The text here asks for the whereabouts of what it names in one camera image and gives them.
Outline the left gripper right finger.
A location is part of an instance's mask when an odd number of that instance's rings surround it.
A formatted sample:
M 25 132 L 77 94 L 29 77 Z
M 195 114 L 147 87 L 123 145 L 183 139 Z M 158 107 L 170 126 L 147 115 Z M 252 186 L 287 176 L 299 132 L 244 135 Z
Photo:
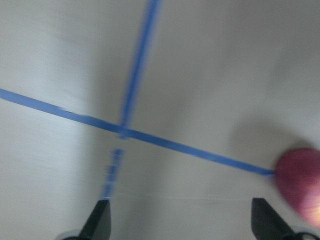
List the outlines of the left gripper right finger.
M 299 239 L 264 198 L 253 198 L 251 201 L 251 230 L 257 240 Z

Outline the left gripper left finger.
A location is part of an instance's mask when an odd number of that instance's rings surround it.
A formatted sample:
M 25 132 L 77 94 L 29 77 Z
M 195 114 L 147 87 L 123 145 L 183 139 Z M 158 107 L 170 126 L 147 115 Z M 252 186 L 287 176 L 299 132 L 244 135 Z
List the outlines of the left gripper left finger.
M 78 238 L 80 240 L 108 240 L 111 235 L 111 205 L 109 200 L 99 200 Z

